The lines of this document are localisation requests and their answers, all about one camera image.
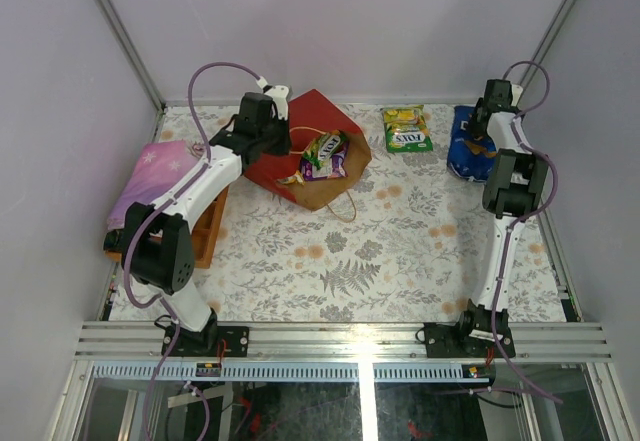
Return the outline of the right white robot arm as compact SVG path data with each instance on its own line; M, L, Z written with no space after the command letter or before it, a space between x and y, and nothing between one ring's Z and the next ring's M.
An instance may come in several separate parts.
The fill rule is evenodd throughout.
M521 122L512 84L489 80L468 124L471 137L492 142L495 151L482 195L482 207L493 220L472 305L500 317L508 310L508 278L524 219L539 207L548 170L529 146Z

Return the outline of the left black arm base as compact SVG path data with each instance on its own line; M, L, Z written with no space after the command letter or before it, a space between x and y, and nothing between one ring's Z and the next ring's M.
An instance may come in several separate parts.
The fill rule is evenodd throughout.
M246 357L250 340L247 326L219 325L215 312L201 332L180 328L170 357Z

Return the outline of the red paper bag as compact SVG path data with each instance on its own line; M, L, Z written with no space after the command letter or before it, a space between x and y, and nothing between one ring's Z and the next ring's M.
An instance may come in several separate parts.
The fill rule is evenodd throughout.
M372 159L363 131L317 90L289 103L292 149L264 154L245 177L310 211L348 192Z

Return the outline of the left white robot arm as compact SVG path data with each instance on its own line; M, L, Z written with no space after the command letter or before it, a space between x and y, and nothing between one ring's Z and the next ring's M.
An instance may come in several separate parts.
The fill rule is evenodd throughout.
M245 94L230 124L204 139L205 153L187 174L151 203L135 202L126 212L121 262L127 297L140 309L162 302L197 355L217 348L219 332L208 324L213 311L191 280L192 231L218 195L263 154L289 154L289 98L283 85Z

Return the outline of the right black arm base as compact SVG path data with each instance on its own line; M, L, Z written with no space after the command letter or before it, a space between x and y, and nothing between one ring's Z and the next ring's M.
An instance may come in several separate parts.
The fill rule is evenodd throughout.
M492 311L471 304L455 324L424 323L415 339L426 348L429 358L488 358L500 356L501 347L508 358L516 356L515 344L506 311L495 314L497 338L492 331Z

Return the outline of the purple snack packet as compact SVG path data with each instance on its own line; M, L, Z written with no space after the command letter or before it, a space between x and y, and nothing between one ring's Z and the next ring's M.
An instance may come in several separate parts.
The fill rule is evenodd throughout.
M349 143L345 142L338 151L331 155L320 168L317 168L310 161L302 158L300 172L305 181L321 181L328 179L346 178L348 173L344 166L349 149Z

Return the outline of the blue chips bag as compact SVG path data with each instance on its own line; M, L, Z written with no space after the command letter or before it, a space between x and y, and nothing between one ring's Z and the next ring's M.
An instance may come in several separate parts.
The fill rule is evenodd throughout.
M467 125L472 114L470 106L454 107L447 167L460 179L485 183L493 168L497 149L490 138L476 140L470 135Z

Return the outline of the green candy bag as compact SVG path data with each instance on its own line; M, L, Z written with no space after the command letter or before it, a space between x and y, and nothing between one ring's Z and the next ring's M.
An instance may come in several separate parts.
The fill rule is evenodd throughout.
M423 108L423 105L411 105L382 109L389 153L423 153L433 150Z

